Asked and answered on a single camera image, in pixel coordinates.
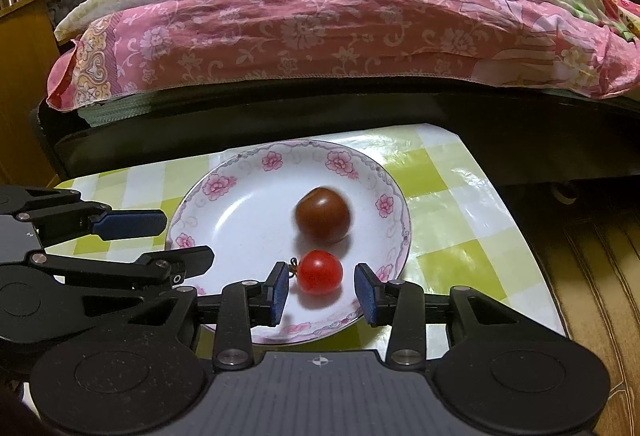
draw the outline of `wooden floor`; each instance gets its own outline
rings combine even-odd
[[[640,179],[576,183],[562,204],[549,184],[503,187],[559,305],[569,336],[611,377],[599,436],[640,436]]]

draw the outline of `pink floral bed sheet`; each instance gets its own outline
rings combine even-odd
[[[169,0],[97,19],[75,43],[49,78],[59,111],[251,79],[438,76],[590,98],[640,83],[637,38],[540,0]]]

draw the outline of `red tomato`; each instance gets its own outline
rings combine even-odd
[[[342,282],[342,265],[337,257],[323,250],[312,250],[298,263],[298,286],[309,295],[325,295]]]

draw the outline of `green and white tablecloth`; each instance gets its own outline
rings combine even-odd
[[[402,189],[412,221],[412,246],[402,272],[404,279],[438,294],[447,294],[454,285],[472,286],[564,333],[524,238],[458,136],[439,127],[415,125],[317,139],[365,153],[382,164]],[[83,199],[108,203],[114,209],[162,209],[171,218],[192,185],[242,150],[140,165],[66,181],[60,187],[81,191]],[[129,262],[143,252],[161,249],[164,234],[111,242],[91,235],[52,247],[49,252]],[[300,349],[378,348],[384,352],[389,330],[370,328],[360,320]],[[204,355],[208,345],[210,337],[198,352]],[[446,349],[444,327],[429,326],[429,357],[441,356]]]

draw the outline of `white plate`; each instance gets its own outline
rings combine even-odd
[[[411,228],[396,182],[368,156],[341,145],[274,143],[220,164],[189,191],[171,220],[169,248],[206,244],[216,255],[205,275],[186,283],[198,294],[218,294],[232,282],[263,281],[277,261],[300,260],[317,247],[299,234],[293,211],[306,193],[322,186],[338,190],[351,207],[350,233],[324,248],[342,262],[342,286],[333,294],[311,297],[292,279],[282,322],[252,329],[255,344],[307,342],[353,324],[362,314],[353,289],[359,262],[369,264],[383,281],[399,276]]]

